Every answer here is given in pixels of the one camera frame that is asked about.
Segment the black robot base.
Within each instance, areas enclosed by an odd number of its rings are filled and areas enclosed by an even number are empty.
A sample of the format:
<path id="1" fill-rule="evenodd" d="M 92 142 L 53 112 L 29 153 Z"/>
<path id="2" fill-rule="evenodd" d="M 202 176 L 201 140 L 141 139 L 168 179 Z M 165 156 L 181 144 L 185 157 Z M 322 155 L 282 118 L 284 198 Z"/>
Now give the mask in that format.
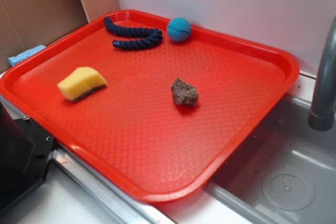
<path id="1" fill-rule="evenodd" d="M 14 120 L 1 105 L 1 214 L 45 182 L 55 145 L 35 120 Z"/>

